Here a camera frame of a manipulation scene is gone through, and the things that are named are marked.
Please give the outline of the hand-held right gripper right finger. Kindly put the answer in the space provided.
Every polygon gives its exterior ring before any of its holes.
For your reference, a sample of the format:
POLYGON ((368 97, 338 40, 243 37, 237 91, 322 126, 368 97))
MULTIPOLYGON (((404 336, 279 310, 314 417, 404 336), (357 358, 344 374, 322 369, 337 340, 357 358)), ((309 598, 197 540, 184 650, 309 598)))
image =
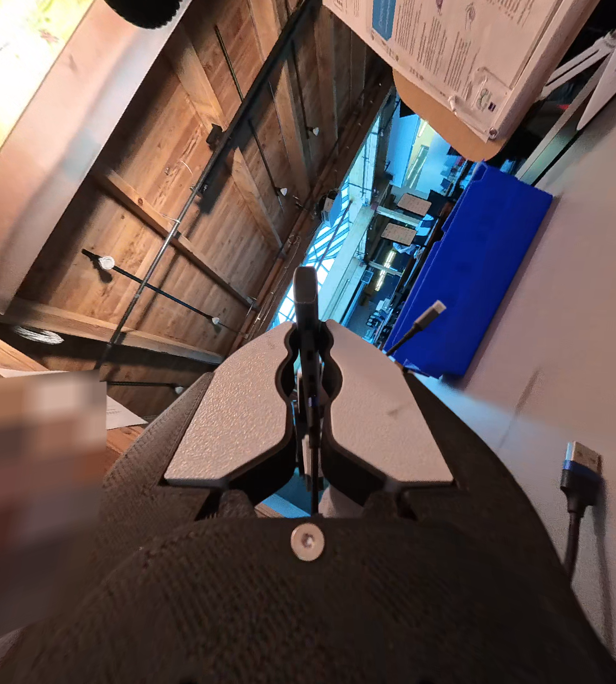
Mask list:
POLYGON ((379 349, 334 320, 322 323, 321 464, 329 485, 360 506, 374 492, 449 488, 454 476, 406 381, 379 349))

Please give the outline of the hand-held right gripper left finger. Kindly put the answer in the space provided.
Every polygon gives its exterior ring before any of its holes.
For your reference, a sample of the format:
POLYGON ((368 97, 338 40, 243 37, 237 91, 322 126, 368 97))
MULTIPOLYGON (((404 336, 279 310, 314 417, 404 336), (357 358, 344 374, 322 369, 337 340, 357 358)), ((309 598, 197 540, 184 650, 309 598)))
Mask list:
POLYGON ((168 485, 239 490, 257 504, 289 482, 295 333, 293 323, 282 323, 218 367, 165 471, 168 485))

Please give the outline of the blue plastic bin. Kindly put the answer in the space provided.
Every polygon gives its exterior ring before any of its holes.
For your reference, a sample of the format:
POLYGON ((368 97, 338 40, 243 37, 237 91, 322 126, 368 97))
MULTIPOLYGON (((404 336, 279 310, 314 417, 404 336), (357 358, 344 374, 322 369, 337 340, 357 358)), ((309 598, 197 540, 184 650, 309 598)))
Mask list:
POLYGON ((433 378, 464 375, 553 202, 480 163, 434 243, 385 350, 432 304, 446 307, 393 358, 433 378))

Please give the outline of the grey desk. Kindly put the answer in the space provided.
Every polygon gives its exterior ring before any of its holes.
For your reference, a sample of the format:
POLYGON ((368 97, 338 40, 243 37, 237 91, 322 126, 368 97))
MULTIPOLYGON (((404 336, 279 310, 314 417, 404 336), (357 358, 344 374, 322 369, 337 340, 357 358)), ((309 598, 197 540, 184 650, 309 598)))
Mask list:
POLYGON ((507 466, 560 555, 567 445, 602 455, 573 589, 616 659, 616 96, 538 186, 551 211, 469 370, 419 379, 507 466))

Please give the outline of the white paper notice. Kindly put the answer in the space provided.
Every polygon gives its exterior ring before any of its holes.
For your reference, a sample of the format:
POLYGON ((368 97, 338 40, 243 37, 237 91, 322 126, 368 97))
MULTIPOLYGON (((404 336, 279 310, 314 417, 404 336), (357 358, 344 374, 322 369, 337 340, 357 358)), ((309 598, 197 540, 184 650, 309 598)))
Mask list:
POLYGON ((124 427, 143 426, 147 421, 134 414, 125 406, 108 395, 108 384, 101 383, 106 389, 106 429, 117 430, 124 427))

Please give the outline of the document stand with instruction sheets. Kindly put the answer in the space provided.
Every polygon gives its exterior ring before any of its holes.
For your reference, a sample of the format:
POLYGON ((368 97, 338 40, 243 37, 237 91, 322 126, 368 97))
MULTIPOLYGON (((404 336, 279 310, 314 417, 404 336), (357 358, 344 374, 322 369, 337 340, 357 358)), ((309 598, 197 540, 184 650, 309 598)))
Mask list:
POLYGON ((323 1, 403 102, 471 161, 496 156, 598 1, 323 1))

